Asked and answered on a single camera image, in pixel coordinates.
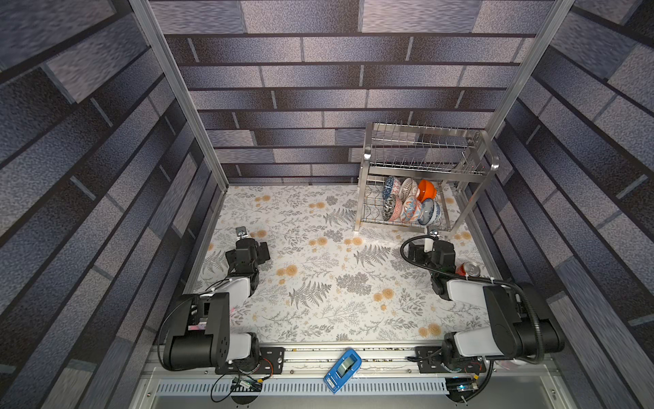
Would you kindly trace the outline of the blue handheld meter device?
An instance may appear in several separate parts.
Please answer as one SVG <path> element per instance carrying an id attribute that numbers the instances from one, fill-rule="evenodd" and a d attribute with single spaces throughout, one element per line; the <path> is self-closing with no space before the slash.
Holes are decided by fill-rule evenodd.
<path id="1" fill-rule="evenodd" d="M 363 363 L 362 358 L 354 349 L 347 349 L 337 362 L 325 374 L 324 382 L 331 393 L 338 393 L 354 376 Z"/>

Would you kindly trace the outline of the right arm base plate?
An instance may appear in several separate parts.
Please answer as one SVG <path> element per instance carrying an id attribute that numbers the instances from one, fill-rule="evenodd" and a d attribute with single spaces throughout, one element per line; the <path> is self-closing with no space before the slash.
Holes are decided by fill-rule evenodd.
<path id="1" fill-rule="evenodd" d="M 415 361 L 419 373 L 451 373 L 480 375 L 486 373 L 487 367 L 480 357 L 455 357 L 445 362 L 440 347 L 418 346 L 415 347 L 415 356 L 408 357 L 409 361 Z"/>

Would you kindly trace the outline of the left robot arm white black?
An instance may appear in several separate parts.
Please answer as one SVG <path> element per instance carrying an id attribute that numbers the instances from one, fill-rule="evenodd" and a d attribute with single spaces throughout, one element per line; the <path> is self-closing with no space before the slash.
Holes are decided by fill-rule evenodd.
<path id="1" fill-rule="evenodd" d="M 236 228 L 235 248 L 225 253 L 227 275 L 201 293 L 182 296 L 163 321 L 157 344 L 161 366 L 171 372 L 213 367 L 218 373 L 251 373 L 262 359 L 254 332 L 233 332 L 233 310 L 255 294 L 260 266 L 270 260 L 267 243 Z"/>

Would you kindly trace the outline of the red soda can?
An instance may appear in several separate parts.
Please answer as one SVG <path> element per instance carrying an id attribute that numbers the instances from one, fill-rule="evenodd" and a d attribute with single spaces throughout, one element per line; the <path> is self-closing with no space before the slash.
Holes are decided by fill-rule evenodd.
<path id="1" fill-rule="evenodd" d="M 478 278 L 481 276 L 481 267 L 480 264 L 476 262 L 463 262 L 461 265 L 459 265 L 456 269 L 456 274 L 466 277 L 475 277 Z"/>

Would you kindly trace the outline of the black white floral bowl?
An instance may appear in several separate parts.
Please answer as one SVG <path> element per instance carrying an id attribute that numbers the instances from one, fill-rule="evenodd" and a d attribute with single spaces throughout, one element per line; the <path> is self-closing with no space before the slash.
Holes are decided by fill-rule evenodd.
<path id="1" fill-rule="evenodd" d="M 383 203 L 383 221 L 393 223 L 400 217 L 403 202 L 398 195 L 388 196 Z"/>

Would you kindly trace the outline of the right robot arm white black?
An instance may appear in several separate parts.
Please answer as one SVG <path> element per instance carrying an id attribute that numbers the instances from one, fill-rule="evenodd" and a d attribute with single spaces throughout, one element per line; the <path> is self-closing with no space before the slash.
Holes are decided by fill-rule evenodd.
<path id="1" fill-rule="evenodd" d="M 546 354 L 565 349 L 565 334 L 547 302 L 529 283 L 496 281 L 469 272 L 458 274 L 451 242 L 435 235 L 418 235 L 400 246 L 400 256 L 429 272 L 440 298 L 483 308 L 488 325 L 449 332 L 439 350 L 426 360 L 451 373 L 480 373 L 492 361 L 541 363 Z"/>

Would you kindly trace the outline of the red blue floral bowl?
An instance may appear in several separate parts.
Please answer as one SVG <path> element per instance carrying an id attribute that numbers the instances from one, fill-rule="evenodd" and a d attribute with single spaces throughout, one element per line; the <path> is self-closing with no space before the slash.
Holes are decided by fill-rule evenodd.
<path id="1" fill-rule="evenodd" d="M 416 223 L 422 216 L 422 203 L 415 196 L 408 197 L 400 213 L 402 223 Z"/>

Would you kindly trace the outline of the orange bowl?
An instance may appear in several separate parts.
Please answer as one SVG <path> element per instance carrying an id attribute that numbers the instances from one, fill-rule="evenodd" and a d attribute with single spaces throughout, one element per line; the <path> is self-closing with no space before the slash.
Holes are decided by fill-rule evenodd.
<path id="1" fill-rule="evenodd" d="M 437 187 L 428 180 L 421 180 L 418 184 L 417 199 L 423 203 L 426 199 L 435 199 L 438 195 Z"/>

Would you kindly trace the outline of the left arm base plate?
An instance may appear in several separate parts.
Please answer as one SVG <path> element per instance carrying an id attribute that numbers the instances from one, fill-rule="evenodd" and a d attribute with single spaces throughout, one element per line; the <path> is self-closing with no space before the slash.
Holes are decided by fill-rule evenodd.
<path id="1" fill-rule="evenodd" d="M 284 370 L 285 349 L 282 347 L 261 347 L 257 357 L 236 360 L 215 370 L 216 375 L 242 374 L 274 376 L 280 375 Z"/>

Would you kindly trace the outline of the steel two-tier dish rack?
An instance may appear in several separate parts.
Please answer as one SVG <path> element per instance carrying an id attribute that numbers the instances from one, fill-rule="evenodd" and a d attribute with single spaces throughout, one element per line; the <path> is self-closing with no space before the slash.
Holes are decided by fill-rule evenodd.
<path id="1" fill-rule="evenodd" d="M 417 233 L 436 229 L 454 235 L 489 187 L 500 167 L 492 138 L 486 131 L 406 124 L 368 124 L 359 172 L 359 203 L 354 229 L 364 226 L 405 228 Z M 432 182 L 441 218 L 431 226 L 383 221 L 383 185 L 387 177 L 401 184 L 408 177 Z"/>

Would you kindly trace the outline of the blue dotted pattern bowl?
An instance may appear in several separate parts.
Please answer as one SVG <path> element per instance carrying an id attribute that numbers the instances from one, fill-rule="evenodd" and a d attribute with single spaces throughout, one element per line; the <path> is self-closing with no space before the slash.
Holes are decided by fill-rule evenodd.
<path id="1" fill-rule="evenodd" d="M 397 177 L 387 177 L 383 185 L 383 199 L 400 194 L 401 182 Z"/>

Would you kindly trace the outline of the pink alarm clock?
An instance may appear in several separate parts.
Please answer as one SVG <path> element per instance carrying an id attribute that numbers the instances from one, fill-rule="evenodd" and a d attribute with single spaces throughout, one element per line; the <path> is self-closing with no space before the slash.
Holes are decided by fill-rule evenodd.
<path id="1" fill-rule="evenodd" d="M 192 305 L 185 318 L 187 330 L 202 331 L 207 334 L 229 333 L 231 318 L 236 309 L 236 307 L 225 307 L 222 304 Z"/>

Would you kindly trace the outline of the aluminium rail frame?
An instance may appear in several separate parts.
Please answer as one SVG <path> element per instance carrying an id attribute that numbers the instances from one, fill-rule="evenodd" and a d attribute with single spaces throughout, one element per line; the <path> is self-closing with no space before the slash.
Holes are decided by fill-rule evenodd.
<path id="1" fill-rule="evenodd" d="M 264 344 L 259 374 L 172 373 L 151 353 L 130 408 L 574 408 L 558 366 L 477 358 L 453 373 L 434 341 Z"/>

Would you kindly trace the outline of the white lattice pattern bowl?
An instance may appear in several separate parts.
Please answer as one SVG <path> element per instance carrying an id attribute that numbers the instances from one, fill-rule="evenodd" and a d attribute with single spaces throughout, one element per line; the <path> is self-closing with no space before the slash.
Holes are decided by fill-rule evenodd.
<path id="1" fill-rule="evenodd" d="M 418 183 L 414 179 L 408 177 L 400 186 L 399 197 L 401 201 L 404 202 L 411 197 L 417 197 L 418 191 Z"/>

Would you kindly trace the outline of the floral table mat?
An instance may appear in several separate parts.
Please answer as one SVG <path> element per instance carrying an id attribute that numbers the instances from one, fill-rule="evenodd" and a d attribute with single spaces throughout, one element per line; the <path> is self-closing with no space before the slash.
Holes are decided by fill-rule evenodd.
<path id="1" fill-rule="evenodd" d="M 485 327 L 484 308 L 450 302 L 400 256 L 410 232 L 355 228 L 354 185 L 231 187 L 194 291 L 222 279 L 236 228 L 268 244 L 254 295 L 231 313 L 264 343 L 422 341 Z"/>

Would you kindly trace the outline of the blue floral rim bowl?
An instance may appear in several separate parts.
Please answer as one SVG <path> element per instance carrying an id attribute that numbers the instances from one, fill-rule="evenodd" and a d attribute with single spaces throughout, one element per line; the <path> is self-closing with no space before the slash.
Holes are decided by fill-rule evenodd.
<path id="1" fill-rule="evenodd" d="M 422 202 L 422 216 L 418 222 L 422 226 L 431 226 L 441 218 L 441 207 L 437 199 L 425 199 Z"/>

